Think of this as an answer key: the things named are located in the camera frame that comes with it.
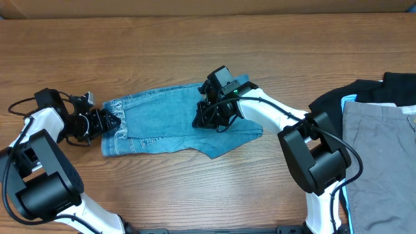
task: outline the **wooden table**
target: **wooden table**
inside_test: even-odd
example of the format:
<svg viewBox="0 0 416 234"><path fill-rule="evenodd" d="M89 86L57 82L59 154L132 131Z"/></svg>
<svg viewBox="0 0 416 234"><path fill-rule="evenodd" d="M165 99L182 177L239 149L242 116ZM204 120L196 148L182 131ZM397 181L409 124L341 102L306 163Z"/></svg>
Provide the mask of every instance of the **wooden table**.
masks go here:
<svg viewBox="0 0 416 234"><path fill-rule="evenodd" d="M7 146L23 126L7 107L45 87L90 90L103 102L203 82L225 64L308 111L321 94L356 79L415 73L415 59L416 14L0 21L0 140ZM100 139L91 148L60 147L87 194L137 228L271 228L306 217L304 192L268 132L215 160L191 149L104 158ZM19 225L1 206L0 233L75 232Z"/></svg>

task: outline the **gray pants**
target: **gray pants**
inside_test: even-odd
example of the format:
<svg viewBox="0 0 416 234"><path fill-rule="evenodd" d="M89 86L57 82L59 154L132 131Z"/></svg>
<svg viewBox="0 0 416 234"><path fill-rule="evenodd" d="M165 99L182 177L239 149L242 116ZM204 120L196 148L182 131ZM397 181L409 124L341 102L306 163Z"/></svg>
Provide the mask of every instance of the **gray pants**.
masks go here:
<svg viewBox="0 0 416 234"><path fill-rule="evenodd" d="M416 233L416 115L397 107L347 102L343 139L361 156L364 171L347 185L354 234ZM347 179L358 171L352 164Z"/></svg>

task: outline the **denim shorts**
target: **denim shorts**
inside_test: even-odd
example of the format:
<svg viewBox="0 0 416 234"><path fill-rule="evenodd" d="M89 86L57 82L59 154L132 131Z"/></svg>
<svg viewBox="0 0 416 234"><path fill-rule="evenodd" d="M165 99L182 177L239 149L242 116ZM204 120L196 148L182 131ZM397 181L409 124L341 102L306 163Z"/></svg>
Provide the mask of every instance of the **denim shorts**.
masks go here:
<svg viewBox="0 0 416 234"><path fill-rule="evenodd" d="M237 79L242 84L248 76ZM171 153L192 148L215 158L263 134L259 124L240 118L224 133L193 128L196 104L202 100L198 92L201 85L156 88L104 103L103 108L122 123L103 135L103 155Z"/></svg>

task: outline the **brown cardboard box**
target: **brown cardboard box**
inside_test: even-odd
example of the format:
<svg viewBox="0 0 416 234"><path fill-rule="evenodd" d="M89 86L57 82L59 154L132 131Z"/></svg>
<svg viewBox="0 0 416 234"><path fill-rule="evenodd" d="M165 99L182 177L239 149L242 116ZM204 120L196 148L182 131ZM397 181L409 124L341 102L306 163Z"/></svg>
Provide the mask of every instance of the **brown cardboard box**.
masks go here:
<svg viewBox="0 0 416 234"><path fill-rule="evenodd" d="M9 19L403 12L415 0L0 0Z"/></svg>

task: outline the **black cloth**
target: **black cloth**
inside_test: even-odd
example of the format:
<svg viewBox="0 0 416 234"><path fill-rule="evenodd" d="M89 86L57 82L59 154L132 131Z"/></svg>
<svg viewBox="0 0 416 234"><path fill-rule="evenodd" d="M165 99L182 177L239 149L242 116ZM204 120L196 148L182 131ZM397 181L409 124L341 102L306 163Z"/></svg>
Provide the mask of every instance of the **black cloth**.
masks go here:
<svg viewBox="0 0 416 234"><path fill-rule="evenodd" d="M379 81L356 80L353 83L336 88L326 94L318 97L309 105L312 112L324 111L330 117L330 120L338 132L339 136L343 135L343 112L341 110L341 99L350 94L358 94L369 90L380 88L382 83Z"/></svg>
<svg viewBox="0 0 416 234"><path fill-rule="evenodd" d="M395 103L398 107L416 105L416 74L386 72L381 87L358 92L356 101Z"/></svg>

